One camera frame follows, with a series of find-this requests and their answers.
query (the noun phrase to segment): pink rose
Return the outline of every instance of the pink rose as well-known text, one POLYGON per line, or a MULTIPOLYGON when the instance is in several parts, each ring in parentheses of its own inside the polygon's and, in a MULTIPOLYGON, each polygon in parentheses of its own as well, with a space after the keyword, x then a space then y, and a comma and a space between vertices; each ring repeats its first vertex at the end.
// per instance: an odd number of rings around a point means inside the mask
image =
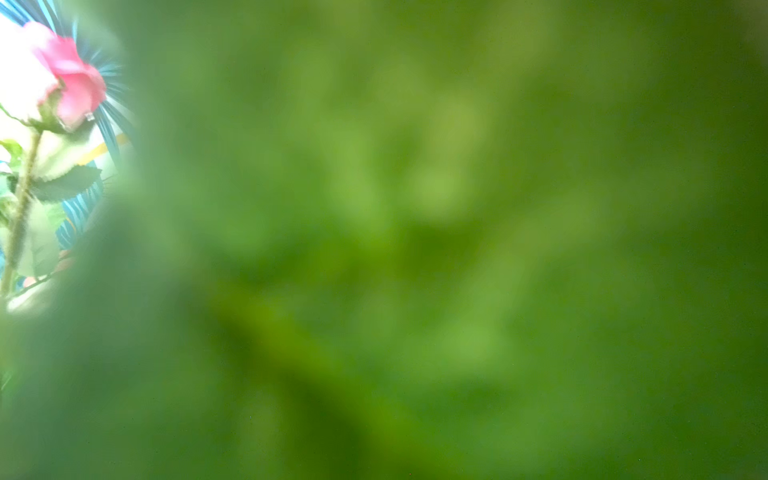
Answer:
POLYGON ((29 22, 0 22, 0 104, 22 120, 39 120, 38 107, 63 84, 56 114, 73 131, 107 98, 101 74, 80 59, 72 38, 29 22))
POLYGON ((74 39, 59 37, 37 22, 24 25, 22 34, 40 63, 64 82, 56 113, 68 130, 74 130, 107 99, 104 79, 96 68, 80 59, 74 39))

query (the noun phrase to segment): green leaf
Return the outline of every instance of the green leaf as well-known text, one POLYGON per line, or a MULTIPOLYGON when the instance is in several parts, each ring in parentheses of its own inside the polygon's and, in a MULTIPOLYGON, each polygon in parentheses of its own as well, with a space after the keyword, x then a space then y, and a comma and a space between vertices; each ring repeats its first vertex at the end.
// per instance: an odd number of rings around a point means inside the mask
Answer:
POLYGON ((11 223, 13 209, 18 201, 12 192, 5 192, 0 195, 0 227, 7 227, 11 223))
POLYGON ((67 212, 64 211, 64 207, 59 204, 44 204, 45 214, 48 216, 48 223, 54 231, 58 230, 62 223, 67 220, 67 212))
POLYGON ((35 165, 35 178, 50 181, 66 174, 82 159, 83 146, 91 139, 95 122, 86 121, 76 131, 61 135, 61 145, 48 158, 35 165))
POLYGON ((5 183, 2 185, 3 189, 7 189, 9 192, 16 192, 16 185, 18 185, 18 174, 5 175, 5 183))
POLYGON ((99 178, 101 169, 75 165, 69 172, 49 181, 35 181, 32 192, 41 202, 58 202, 86 191, 99 178))
MULTIPOLYGON (((58 238, 55 229, 51 227, 45 206, 36 198, 31 199, 26 230, 26 238, 17 271, 23 276, 47 275, 58 264, 58 238)), ((9 237, 10 230, 8 227, 0 227, 0 243, 2 243, 4 251, 8 245, 9 237)))
POLYGON ((11 155, 11 160, 8 165, 11 170, 18 173, 22 168, 22 157, 24 157, 24 149, 15 140, 0 140, 0 147, 3 147, 11 155))

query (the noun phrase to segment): green stem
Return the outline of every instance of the green stem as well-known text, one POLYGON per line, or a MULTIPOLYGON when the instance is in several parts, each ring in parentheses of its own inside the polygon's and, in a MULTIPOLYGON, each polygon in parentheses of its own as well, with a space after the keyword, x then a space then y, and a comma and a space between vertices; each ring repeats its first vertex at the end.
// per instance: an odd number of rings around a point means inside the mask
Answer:
POLYGON ((13 279, 16 278, 16 268, 21 259, 22 244, 24 243, 25 232, 27 231, 27 216, 31 206, 30 187, 32 185, 32 171, 35 168, 35 161, 38 156, 38 148, 43 132, 35 130, 32 135, 32 146, 29 149, 29 155, 26 162, 22 165, 22 172, 16 184, 16 198, 18 199, 18 209, 16 215, 11 219, 11 234, 8 238, 8 245, 5 248, 5 269, 0 278, 0 299, 6 301, 8 295, 12 292, 13 279))

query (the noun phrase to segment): plant stem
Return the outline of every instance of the plant stem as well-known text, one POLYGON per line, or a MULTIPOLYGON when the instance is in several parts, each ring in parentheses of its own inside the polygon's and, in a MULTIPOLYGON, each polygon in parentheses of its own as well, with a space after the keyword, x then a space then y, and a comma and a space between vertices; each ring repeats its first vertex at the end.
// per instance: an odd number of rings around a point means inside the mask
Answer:
POLYGON ((38 148, 43 132, 34 130, 32 135, 32 146, 29 149, 29 155, 22 165, 22 172, 18 177, 16 184, 16 198, 18 199, 18 209, 16 215, 11 219, 11 233, 8 236, 8 245, 5 248, 5 269, 0 278, 0 299, 5 302, 8 295, 11 294, 13 279, 16 277, 16 268, 22 255, 22 244, 27 231, 27 215, 31 205, 30 187, 32 185, 32 172, 35 168, 35 161, 38 156, 38 148))

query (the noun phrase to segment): blurred green foliage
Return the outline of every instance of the blurred green foliage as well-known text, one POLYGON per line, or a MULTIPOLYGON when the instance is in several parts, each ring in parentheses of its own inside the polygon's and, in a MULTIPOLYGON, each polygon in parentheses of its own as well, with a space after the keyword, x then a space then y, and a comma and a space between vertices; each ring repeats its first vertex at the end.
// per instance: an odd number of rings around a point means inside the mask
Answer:
POLYGON ((139 187, 6 335, 0 478, 759 471, 768 76, 735 5, 82 4, 139 187))

